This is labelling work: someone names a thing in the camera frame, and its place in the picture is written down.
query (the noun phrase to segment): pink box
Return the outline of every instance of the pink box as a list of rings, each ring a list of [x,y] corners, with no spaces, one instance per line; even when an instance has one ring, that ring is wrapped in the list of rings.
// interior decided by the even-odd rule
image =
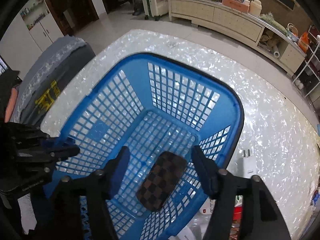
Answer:
[[[249,5],[245,5],[237,0],[222,0],[222,4],[240,12],[248,13]]]

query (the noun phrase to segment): tiled floor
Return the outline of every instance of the tiled floor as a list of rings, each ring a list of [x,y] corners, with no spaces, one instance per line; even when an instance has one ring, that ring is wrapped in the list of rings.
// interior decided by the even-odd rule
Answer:
[[[118,11],[103,15],[98,21],[92,22],[76,33],[76,36],[87,41],[96,55],[131,29],[169,34],[214,49],[271,83],[304,114],[316,129],[319,121],[312,107],[291,84],[291,79],[284,70],[260,53],[223,34],[203,27],[194,27],[188,20],[177,19],[170,22],[169,17],[165,16],[156,22],[145,20],[144,14],[132,16],[132,12],[130,4],[124,4]]]

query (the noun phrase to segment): brown checkered wallet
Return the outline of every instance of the brown checkered wallet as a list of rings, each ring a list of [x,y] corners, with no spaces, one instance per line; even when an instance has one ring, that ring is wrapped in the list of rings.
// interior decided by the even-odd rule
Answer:
[[[148,210],[162,208],[187,166],[187,161],[171,152],[163,152],[137,191],[137,199]]]

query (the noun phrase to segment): white suitcase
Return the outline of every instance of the white suitcase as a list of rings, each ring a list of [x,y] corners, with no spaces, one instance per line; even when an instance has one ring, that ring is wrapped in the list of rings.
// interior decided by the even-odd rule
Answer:
[[[156,21],[159,17],[169,12],[168,0],[142,0],[145,19],[154,17]]]

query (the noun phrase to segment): table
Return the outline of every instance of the table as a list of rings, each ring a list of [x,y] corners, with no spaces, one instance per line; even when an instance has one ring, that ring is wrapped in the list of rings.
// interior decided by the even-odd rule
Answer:
[[[239,175],[239,158],[250,149],[258,175],[272,193],[292,239],[299,237],[310,215],[317,186],[319,137],[305,116],[275,87],[241,64],[201,45],[146,30],[131,30],[89,62],[62,91],[45,116],[41,130],[59,136],[82,99],[121,59],[153,52],[178,60],[219,78],[233,88],[244,107],[244,127],[228,166]]]
[[[271,59],[283,68],[289,76],[292,76],[297,71],[306,57],[306,54],[290,38],[271,24],[253,15],[211,0],[168,1],[171,21],[175,17],[188,19],[194,25],[200,25],[236,39]],[[273,31],[281,38],[278,46],[279,58],[274,57],[272,53],[258,46],[265,28]]]

